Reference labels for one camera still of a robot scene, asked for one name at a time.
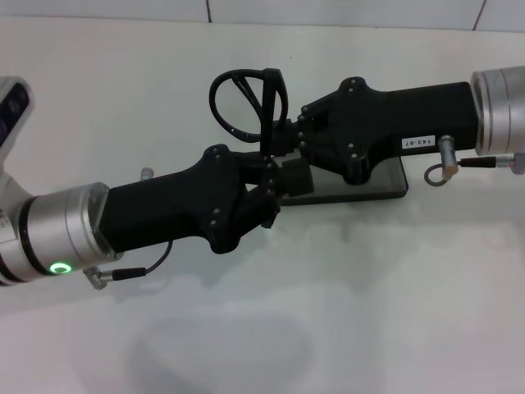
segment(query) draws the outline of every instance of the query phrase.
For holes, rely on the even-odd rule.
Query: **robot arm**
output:
[[[8,152],[33,107],[26,83],[12,80],[4,93],[0,155]],[[255,187],[248,191],[247,185]],[[143,276],[147,270],[101,273],[99,264],[118,260],[127,250],[187,236],[205,238],[215,253],[231,252],[247,232],[272,226],[284,194],[312,188],[310,167],[301,158],[278,166],[263,151],[236,153],[222,144],[206,149],[185,171],[113,189],[95,183],[33,197],[3,173],[0,286],[84,270],[96,288],[103,288],[106,280]]]
[[[303,106],[297,122],[285,121],[288,100],[281,73],[273,69],[257,72],[260,76],[254,71],[229,71],[212,84],[210,105],[219,123],[237,138],[249,135],[218,114],[215,98],[220,83],[232,79],[257,110],[258,103],[253,103],[257,99],[246,89],[245,77],[259,77],[266,87],[273,76],[272,83],[280,86],[283,109],[273,125],[270,153],[280,156],[299,149],[311,165],[340,174],[351,185],[367,183],[374,167],[388,158],[425,153],[441,153],[438,167],[443,167],[445,181],[458,171],[458,165],[511,167],[516,173],[525,170],[525,67],[475,72],[471,84],[393,92],[373,90],[356,76],[344,80],[337,91]],[[251,135],[247,142],[257,141],[256,137]],[[458,162],[455,150],[465,149],[476,149],[478,154],[517,154],[512,159]]]

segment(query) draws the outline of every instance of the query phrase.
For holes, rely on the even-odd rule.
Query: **label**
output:
[[[403,138],[401,140],[401,144],[403,149],[427,148],[429,146],[436,146],[436,136],[425,135],[424,137]]]

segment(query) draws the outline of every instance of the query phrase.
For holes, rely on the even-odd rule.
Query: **green light ring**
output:
[[[49,271],[52,273],[70,273],[71,272],[71,266],[67,265],[66,263],[55,263],[51,267],[49,267]]]

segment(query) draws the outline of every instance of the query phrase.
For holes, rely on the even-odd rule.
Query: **black wire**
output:
[[[253,93],[253,90],[250,87],[249,82],[246,80],[246,78],[248,77],[264,81],[265,75],[265,71],[247,69],[232,70],[219,75],[210,86],[208,99],[210,103],[210,109],[212,110],[212,115],[215,117],[219,125],[221,125],[221,127],[224,130],[233,135],[237,140],[241,140],[249,144],[260,142],[261,135],[255,133],[248,133],[247,131],[242,131],[241,129],[232,126],[230,123],[224,120],[224,118],[221,116],[221,114],[219,114],[219,111],[217,110],[217,89],[226,80],[233,80],[235,86],[237,86],[237,88],[240,90],[243,96],[247,98],[253,110],[255,110],[255,112],[257,113],[259,121],[262,123],[263,108],[261,107],[261,103],[257,100],[257,96]],[[276,127],[274,127],[274,129],[281,130],[285,126],[286,117],[288,116],[288,94],[286,93],[286,87],[284,86],[284,83],[282,85],[277,86],[277,94],[279,94],[279,97],[281,98],[281,115],[279,116],[279,121],[277,122],[277,125]]]
[[[152,271],[154,271],[155,269],[158,268],[159,265],[161,265],[162,263],[164,263],[164,260],[167,259],[167,256],[170,254],[171,252],[171,247],[173,246],[173,241],[169,241],[167,243],[167,247],[166,247],[166,250],[164,251],[164,254],[161,256],[161,258],[159,260],[157,260],[157,262],[152,265],[150,268],[146,269],[146,275],[148,275],[149,273],[151,273]]]
[[[496,156],[485,156],[482,158],[463,158],[459,160],[458,165],[461,167],[470,167],[470,168],[496,168],[497,167],[497,158]],[[430,186],[439,187],[443,186],[447,181],[442,179],[441,181],[433,181],[430,179],[430,173],[437,168],[443,168],[443,164],[435,164],[429,167],[425,171],[425,182]]]
[[[169,241],[167,243],[167,247],[166,247],[166,250],[164,251],[164,254],[150,268],[146,269],[142,267],[142,268],[114,269],[111,271],[112,279],[114,281],[125,281],[127,279],[133,279],[134,277],[145,277],[146,275],[148,275],[149,273],[157,269],[159,265],[164,263],[164,260],[166,260],[167,256],[171,252],[172,246],[173,246],[173,241]]]
[[[430,186],[439,187],[439,186],[443,186],[447,182],[447,180],[445,180],[445,179],[441,179],[441,181],[438,181],[438,182],[435,182],[432,179],[430,179],[430,177],[429,177],[430,173],[432,171],[436,170],[437,168],[443,168],[443,164],[434,164],[433,166],[430,166],[425,171],[425,175],[424,175],[425,182],[427,184],[429,184]]]

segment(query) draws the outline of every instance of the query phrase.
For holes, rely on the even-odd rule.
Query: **bolt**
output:
[[[458,173],[458,160],[454,148],[454,138],[450,135],[443,135],[438,145],[441,153],[441,163],[443,164],[443,179],[450,181],[452,176]]]
[[[140,172],[140,180],[147,181],[148,179],[153,178],[153,170],[149,167],[144,167]]]
[[[102,278],[102,273],[98,267],[86,268],[84,270],[84,275],[88,278],[91,286],[96,290],[102,290],[107,285],[107,282]]]

